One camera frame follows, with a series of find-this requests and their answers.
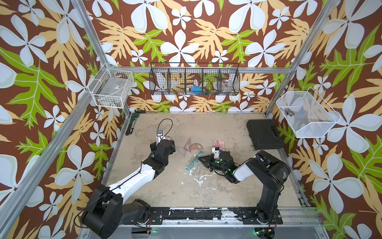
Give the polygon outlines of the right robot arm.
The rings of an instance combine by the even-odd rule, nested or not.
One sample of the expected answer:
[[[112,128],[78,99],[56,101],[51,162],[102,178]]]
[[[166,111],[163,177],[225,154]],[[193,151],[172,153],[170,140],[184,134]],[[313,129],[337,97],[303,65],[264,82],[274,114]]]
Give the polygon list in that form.
[[[237,166],[229,151],[199,157],[198,160],[212,171],[221,171],[230,183],[238,184],[255,175],[263,184],[261,198],[256,206],[254,219],[260,224],[269,224],[277,213],[278,199],[284,189],[284,183],[290,175],[288,165],[264,150]]]

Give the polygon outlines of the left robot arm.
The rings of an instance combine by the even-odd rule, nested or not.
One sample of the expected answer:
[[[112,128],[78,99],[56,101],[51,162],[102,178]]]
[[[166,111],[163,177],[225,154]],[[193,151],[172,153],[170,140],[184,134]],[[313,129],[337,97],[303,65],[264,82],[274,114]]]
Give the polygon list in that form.
[[[125,202],[164,171],[176,147],[173,140],[163,139],[150,144],[150,149],[148,158],[132,174],[109,186],[101,184],[94,190],[80,217],[81,225],[107,239],[120,225],[141,226],[151,221],[148,203],[141,199]]]

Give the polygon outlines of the green transparent straight ruler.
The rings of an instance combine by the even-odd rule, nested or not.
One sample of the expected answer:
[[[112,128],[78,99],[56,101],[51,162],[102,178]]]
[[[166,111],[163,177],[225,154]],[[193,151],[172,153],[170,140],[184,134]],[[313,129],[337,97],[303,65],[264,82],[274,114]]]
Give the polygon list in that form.
[[[195,166],[195,164],[199,161],[199,158],[202,157],[204,154],[203,151],[200,151],[198,152],[196,155],[194,155],[194,158],[193,160],[191,161],[191,163],[186,167],[186,170],[187,171],[190,171],[191,169],[193,169],[193,167]]]

